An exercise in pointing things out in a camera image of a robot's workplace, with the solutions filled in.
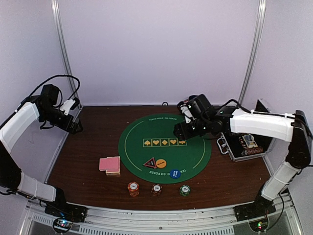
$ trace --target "pink playing card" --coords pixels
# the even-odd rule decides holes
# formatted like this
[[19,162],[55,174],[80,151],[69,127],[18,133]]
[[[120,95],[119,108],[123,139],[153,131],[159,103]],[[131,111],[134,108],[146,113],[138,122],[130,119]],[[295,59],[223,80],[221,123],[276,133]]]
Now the pink playing card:
[[116,170],[120,167],[120,157],[100,158],[99,170]]

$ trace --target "wooden table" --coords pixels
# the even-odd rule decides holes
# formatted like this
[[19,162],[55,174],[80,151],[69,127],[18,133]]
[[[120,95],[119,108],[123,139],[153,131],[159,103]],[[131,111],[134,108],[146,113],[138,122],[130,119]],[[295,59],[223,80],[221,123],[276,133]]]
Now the wooden table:
[[[118,156],[118,141],[124,129],[136,119],[158,113],[179,114],[174,106],[84,107],[80,113],[84,131],[69,135],[48,183],[62,188],[69,202],[87,206],[126,210],[181,210],[233,205],[253,201],[269,178],[262,158],[233,163],[212,141],[207,167],[184,183],[162,185],[162,194],[153,197],[152,183],[131,174],[121,163],[120,176],[99,171],[99,159]],[[139,183],[140,195],[129,196],[127,185]],[[191,193],[179,194],[188,184]]]

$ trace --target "yellow round token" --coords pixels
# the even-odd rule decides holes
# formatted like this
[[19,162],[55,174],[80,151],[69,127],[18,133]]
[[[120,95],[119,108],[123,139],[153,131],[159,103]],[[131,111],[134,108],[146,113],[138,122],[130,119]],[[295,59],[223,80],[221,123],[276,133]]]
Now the yellow round token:
[[159,159],[156,162],[156,166],[158,168],[165,168],[166,167],[166,161],[164,159]]

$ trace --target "white backdrop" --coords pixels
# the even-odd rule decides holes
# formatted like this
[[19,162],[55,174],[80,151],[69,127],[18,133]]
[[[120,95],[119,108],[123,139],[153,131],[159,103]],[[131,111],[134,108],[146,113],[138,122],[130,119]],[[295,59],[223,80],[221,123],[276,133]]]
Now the white backdrop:
[[[264,98],[275,111],[303,110],[313,130],[313,1],[270,0],[263,35],[244,105],[253,108]],[[269,159],[276,169],[288,152],[278,141]],[[305,235],[313,230],[313,168],[290,185]]]
[[[65,71],[51,1],[0,1],[0,123],[39,83],[58,73]],[[66,79],[51,82],[63,91],[64,98],[69,96]],[[41,131],[39,126],[33,123],[26,130],[11,155],[27,175],[43,182],[65,133],[57,128]],[[17,234],[26,203],[19,195],[0,195],[1,235]]]
[[257,0],[59,1],[84,105],[238,98]]

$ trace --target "red triangle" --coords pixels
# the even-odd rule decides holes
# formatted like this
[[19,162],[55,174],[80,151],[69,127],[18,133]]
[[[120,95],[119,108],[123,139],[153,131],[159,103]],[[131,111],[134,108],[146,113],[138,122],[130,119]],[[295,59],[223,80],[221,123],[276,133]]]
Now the red triangle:
[[157,165],[156,165],[155,158],[149,159],[143,166],[156,169],[156,168],[157,168]]

